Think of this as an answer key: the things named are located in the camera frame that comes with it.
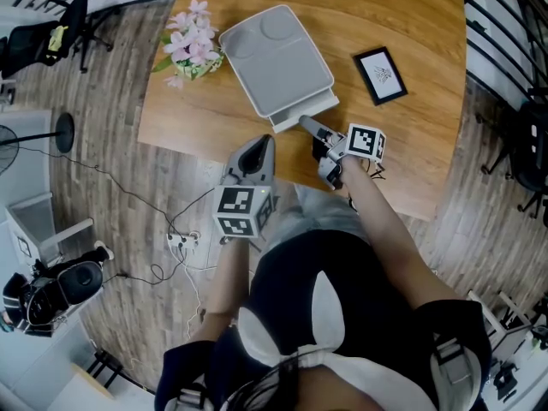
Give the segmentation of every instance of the white tray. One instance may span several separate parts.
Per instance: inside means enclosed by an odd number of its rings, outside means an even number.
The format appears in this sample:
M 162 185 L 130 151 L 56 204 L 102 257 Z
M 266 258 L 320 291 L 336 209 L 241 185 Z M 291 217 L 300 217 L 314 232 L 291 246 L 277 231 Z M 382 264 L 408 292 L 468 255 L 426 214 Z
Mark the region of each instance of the white tray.
M 308 101 L 286 111 L 306 99 L 319 95 L 316 100 L 325 106 L 314 114 L 338 104 L 331 91 L 333 75 L 289 6 L 238 23 L 220 35 L 219 43 L 257 114 L 270 118 L 276 132 L 298 122 L 296 111 L 319 108 Z

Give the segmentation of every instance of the fan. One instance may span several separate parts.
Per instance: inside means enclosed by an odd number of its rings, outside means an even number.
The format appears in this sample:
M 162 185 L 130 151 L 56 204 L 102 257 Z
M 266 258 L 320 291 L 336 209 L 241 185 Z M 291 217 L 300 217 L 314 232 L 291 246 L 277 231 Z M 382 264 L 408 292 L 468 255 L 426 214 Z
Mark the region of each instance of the fan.
M 17 135 L 8 127 L 0 125 L 0 175 L 13 164 L 19 153 L 19 144 L 22 141 L 48 139 L 55 137 L 57 149 L 66 154 L 74 143 L 74 119 L 69 113 L 62 113 L 57 119 L 55 133 L 28 135 L 17 138 Z

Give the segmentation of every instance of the power strip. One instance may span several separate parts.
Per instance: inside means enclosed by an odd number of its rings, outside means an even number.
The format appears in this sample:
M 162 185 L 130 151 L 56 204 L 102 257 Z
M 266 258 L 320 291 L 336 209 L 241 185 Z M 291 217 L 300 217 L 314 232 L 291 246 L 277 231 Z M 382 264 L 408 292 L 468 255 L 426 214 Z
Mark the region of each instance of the power strip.
M 166 236 L 168 240 L 168 246 L 171 251 L 178 251 L 179 249 L 191 250 L 198 246 L 198 239 L 200 233 L 198 231 L 192 231 L 188 235 L 168 234 Z

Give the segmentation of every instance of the wooden table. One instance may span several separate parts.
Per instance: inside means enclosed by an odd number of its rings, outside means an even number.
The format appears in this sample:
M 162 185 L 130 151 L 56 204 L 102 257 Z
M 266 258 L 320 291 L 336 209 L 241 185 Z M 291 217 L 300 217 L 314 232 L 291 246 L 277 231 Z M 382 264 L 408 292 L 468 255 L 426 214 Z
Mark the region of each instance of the wooden table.
M 463 0 L 207 0 L 220 32 L 280 3 L 297 14 L 335 76 L 341 103 L 315 118 L 346 133 L 348 124 L 387 135 L 384 196 L 399 212 L 428 220 L 444 188 L 455 149 L 466 74 Z M 176 0 L 172 14 L 187 11 Z M 375 107 L 352 56 L 387 46 L 409 95 Z M 158 47 L 155 63 L 165 57 Z M 226 163 L 243 143 L 273 134 L 258 117 L 228 61 L 213 74 L 167 87 L 166 69 L 151 74 L 139 141 Z M 325 188 L 301 128 L 276 135 L 276 176 Z

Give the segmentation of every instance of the black picture frame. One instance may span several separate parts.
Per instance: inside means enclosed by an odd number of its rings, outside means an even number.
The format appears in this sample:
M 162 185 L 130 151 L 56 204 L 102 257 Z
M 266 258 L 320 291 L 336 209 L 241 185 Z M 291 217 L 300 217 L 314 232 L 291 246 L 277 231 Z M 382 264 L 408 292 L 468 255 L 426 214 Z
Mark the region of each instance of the black picture frame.
M 361 63 L 361 60 L 363 58 L 371 57 L 373 55 L 378 55 L 380 53 L 384 53 L 386 55 L 386 59 L 388 63 L 390 64 L 390 66 L 392 67 L 392 70 L 394 71 L 394 76 L 396 77 L 397 82 L 400 84 L 400 87 L 402 88 L 400 92 L 395 92 L 394 94 L 391 94 L 390 96 L 386 96 L 385 98 L 380 98 L 377 95 L 377 92 L 375 91 L 375 88 L 373 87 L 371 79 L 369 79 L 366 69 Z M 363 53 L 360 53 L 359 55 L 354 55 L 352 58 L 354 59 L 354 64 L 358 68 L 358 71 L 360 72 L 361 77 L 366 83 L 367 90 L 369 90 L 369 93 L 371 94 L 371 97 L 373 99 L 373 103 L 375 104 L 375 106 L 385 104 L 386 102 L 390 102 L 391 100 L 400 98 L 401 96 L 405 96 L 406 94 L 408 94 L 408 89 L 405 87 L 402 77 L 400 76 L 400 72 L 397 70 L 397 67 L 394 64 L 394 60 L 392 59 L 392 56 L 390 55 L 386 47 L 379 47 L 378 49 L 374 49 L 372 51 L 365 51 Z

